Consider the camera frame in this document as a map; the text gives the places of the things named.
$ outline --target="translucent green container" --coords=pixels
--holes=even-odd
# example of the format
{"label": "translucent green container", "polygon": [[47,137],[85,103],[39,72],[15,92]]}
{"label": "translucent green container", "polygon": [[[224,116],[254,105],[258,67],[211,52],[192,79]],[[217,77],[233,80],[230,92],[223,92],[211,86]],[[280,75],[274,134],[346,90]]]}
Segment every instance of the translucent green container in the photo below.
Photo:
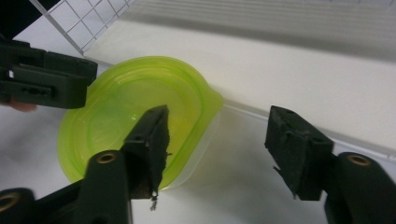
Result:
{"label": "translucent green container", "polygon": [[183,170],[222,97],[191,66],[167,57],[144,57],[107,69],[88,89],[81,109],[64,116],[58,137],[59,161],[68,179],[80,180],[90,157],[120,149],[143,113],[168,105],[170,143],[160,189]]}

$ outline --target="person's hand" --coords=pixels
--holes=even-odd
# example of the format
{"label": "person's hand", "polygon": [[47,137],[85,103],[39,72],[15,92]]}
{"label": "person's hand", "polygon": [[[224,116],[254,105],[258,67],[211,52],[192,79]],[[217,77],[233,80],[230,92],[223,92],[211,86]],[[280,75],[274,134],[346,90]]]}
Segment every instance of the person's hand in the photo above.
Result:
{"label": "person's hand", "polygon": [[13,98],[11,98],[11,101],[9,103],[2,104],[2,105],[11,106],[12,108],[19,110],[21,112],[31,112],[31,111],[34,111],[37,109],[37,105],[31,105],[31,104],[17,102]]}

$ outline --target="container lid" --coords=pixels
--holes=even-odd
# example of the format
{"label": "container lid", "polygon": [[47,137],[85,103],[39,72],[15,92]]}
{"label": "container lid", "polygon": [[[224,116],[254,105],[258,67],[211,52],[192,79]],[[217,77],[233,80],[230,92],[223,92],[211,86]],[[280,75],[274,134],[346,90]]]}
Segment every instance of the container lid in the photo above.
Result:
{"label": "container lid", "polygon": [[120,149],[146,110],[169,108],[170,143],[160,189],[181,172],[206,127],[223,105],[222,97],[182,61],[143,57],[107,69],[89,87],[85,107],[68,110],[58,136],[64,173],[80,180],[94,154]]}

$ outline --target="green plastic container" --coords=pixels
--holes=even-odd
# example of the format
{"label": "green plastic container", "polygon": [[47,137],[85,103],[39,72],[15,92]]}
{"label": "green plastic container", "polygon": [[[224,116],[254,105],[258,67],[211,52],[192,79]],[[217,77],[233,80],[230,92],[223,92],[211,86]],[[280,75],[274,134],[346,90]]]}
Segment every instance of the green plastic container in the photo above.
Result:
{"label": "green plastic container", "polygon": [[67,178],[80,180],[90,157],[120,149],[143,113],[168,105],[170,143],[160,189],[181,173],[222,97],[191,66],[168,57],[144,57],[107,69],[89,87],[81,109],[64,116],[58,137],[59,161]]}

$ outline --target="white wire rack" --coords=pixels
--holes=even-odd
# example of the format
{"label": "white wire rack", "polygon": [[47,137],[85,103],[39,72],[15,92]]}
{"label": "white wire rack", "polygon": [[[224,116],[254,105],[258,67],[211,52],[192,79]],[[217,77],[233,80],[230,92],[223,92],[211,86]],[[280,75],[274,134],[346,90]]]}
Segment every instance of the white wire rack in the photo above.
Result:
{"label": "white wire rack", "polygon": [[82,55],[134,0],[61,0],[50,10],[30,2]]}

